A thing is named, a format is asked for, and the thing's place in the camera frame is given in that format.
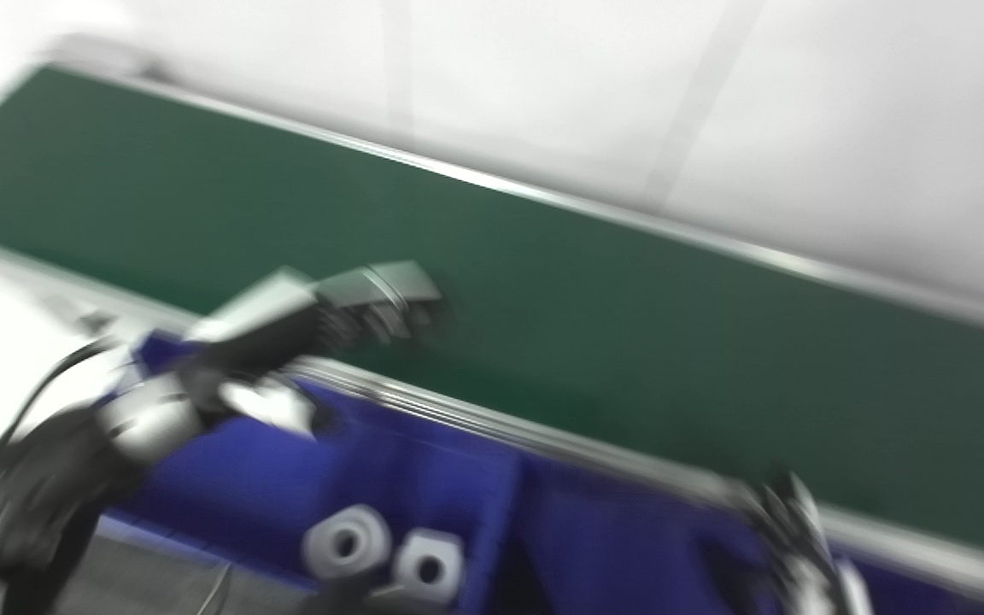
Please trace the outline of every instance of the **metal part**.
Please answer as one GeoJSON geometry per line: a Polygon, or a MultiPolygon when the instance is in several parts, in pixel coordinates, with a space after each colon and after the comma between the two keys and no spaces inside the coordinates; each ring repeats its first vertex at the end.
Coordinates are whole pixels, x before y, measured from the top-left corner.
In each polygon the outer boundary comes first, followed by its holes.
{"type": "Polygon", "coordinates": [[[984,549],[839,507],[819,510],[833,548],[984,600],[984,549]]]}
{"type": "Polygon", "coordinates": [[[207,598],[203,599],[203,604],[200,605],[200,610],[196,611],[196,615],[219,615],[222,612],[226,596],[230,593],[230,571],[230,564],[223,565],[218,579],[215,579],[214,587],[211,588],[207,598]]]}
{"type": "Polygon", "coordinates": [[[200,319],[199,314],[1,248],[0,276],[31,289],[35,296],[70,296],[120,316],[109,334],[121,339],[134,339],[154,328],[187,331],[200,319]]]}
{"type": "Polygon", "coordinates": [[[312,279],[294,269],[280,269],[199,319],[184,337],[200,342],[234,338],[261,326],[262,322],[281,318],[315,301],[312,279]]]}
{"type": "Polygon", "coordinates": [[[81,332],[86,337],[102,335],[116,322],[116,316],[97,310],[92,305],[72,301],[65,296],[39,296],[38,301],[69,330],[81,332]]]}
{"type": "Polygon", "coordinates": [[[803,480],[786,472],[763,487],[753,521],[786,614],[871,615],[864,578],[847,560],[835,561],[803,480]]]}
{"type": "Polygon", "coordinates": [[[144,464],[203,433],[199,413],[172,373],[143,381],[98,408],[97,420],[119,451],[144,464]]]}
{"type": "Polygon", "coordinates": [[[249,384],[227,381],[219,385],[219,397],[243,416],[300,436],[313,437],[317,406],[303,389],[286,384],[286,378],[264,377],[249,384]]]}
{"type": "Polygon", "coordinates": [[[387,262],[340,273],[317,283],[318,295],[337,308],[367,308],[384,337],[409,337],[415,305],[442,299],[425,270],[413,261],[387,262]]]}
{"type": "Polygon", "coordinates": [[[156,73],[160,66],[153,51],[89,32],[63,36],[50,54],[65,66],[114,76],[156,73]]]}
{"type": "Polygon", "coordinates": [[[288,373],[302,375],[341,393],[366,398],[400,412],[491,437],[602,474],[644,483],[704,505],[745,510],[750,502],[754,502],[753,491],[739,480],[497,413],[339,361],[305,357],[289,366],[288,373]]]}

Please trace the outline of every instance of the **blue plastic tray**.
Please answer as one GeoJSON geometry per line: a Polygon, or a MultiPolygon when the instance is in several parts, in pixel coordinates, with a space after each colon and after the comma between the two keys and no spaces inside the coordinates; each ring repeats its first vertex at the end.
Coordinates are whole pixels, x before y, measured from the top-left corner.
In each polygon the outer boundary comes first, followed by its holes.
{"type": "MultiPolygon", "coordinates": [[[[137,360],[161,370],[183,351],[155,336],[137,360]]],[[[762,546],[733,513],[301,385],[339,413],[328,436],[231,421],[164,460],[114,514],[314,585],[301,562],[303,534],[364,503],[383,514],[395,542],[412,528],[460,535],[467,568],[454,611],[465,615],[510,600],[559,615],[778,612],[762,546]]],[[[858,567],[878,615],[984,614],[980,600],[858,567]]]]}

